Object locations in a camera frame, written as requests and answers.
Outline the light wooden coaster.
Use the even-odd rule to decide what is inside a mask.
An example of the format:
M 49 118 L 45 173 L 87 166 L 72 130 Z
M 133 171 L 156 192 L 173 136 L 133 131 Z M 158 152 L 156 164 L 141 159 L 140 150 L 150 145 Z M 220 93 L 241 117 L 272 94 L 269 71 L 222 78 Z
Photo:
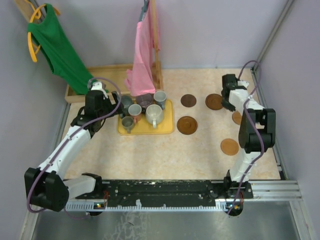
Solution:
M 235 124 L 240 125 L 242 121 L 242 115 L 238 111 L 235 111 L 232 114 L 232 120 Z
M 239 144 L 234 139 L 226 138 L 221 141 L 220 148 L 224 154 L 234 156 L 239 151 Z

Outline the large white mug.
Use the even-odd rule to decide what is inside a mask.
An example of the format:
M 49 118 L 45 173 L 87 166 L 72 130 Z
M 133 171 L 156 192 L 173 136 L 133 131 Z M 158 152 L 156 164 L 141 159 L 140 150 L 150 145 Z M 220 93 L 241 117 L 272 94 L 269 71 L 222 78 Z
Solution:
M 145 117 L 154 129 L 164 120 L 164 111 L 157 104 L 151 104 L 145 111 Z

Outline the grey blue mug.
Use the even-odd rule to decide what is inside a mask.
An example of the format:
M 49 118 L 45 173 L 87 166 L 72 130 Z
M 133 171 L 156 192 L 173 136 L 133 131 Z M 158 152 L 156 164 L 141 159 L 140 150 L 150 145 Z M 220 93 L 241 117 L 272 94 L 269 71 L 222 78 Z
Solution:
M 156 105 L 160 106 L 162 110 L 165 109 L 167 94 L 164 91 L 162 90 L 156 91 L 155 94 L 153 95 L 153 99 Z

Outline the brown ridged wooden coaster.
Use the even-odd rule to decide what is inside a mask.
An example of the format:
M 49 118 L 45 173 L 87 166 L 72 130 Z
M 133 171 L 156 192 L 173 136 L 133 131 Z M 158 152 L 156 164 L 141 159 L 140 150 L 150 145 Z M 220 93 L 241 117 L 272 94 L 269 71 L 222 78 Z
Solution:
M 191 116 L 183 116 L 177 121 L 177 129 L 184 135 L 192 135 L 198 129 L 198 122 Z

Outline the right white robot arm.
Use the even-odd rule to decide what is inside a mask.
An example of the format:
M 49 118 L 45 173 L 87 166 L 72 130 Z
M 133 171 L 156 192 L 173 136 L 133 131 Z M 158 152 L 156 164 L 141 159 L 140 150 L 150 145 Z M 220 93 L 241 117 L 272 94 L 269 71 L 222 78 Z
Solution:
M 228 171 L 230 181 L 223 185 L 223 192 L 229 198 L 241 192 L 240 184 L 249 180 L 255 163 L 276 142 L 276 111 L 260 105 L 253 93 L 248 92 L 248 86 L 248 82 L 239 80 L 235 74 L 222 76 L 222 107 L 241 113 L 238 132 L 241 150 Z

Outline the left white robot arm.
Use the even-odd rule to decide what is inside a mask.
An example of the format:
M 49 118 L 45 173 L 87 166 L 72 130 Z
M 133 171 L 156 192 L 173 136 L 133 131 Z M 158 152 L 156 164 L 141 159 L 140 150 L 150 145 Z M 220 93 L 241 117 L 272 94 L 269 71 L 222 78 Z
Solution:
M 44 210 L 62 211 L 67 202 L 82 195 L 95 199 L 104 192 L 102 177 L 83 173 L 77 178 L 65 175 L 82 148 L 101 130 L 106 119 L 123 113 L 123 96 L 112 92 L 109 97 L 103 89 L 91 89 L 84 106 L 70 123 L 70 127 L 50 156 L 36 168 L 24 174 L 26 205 L 30 213 Z

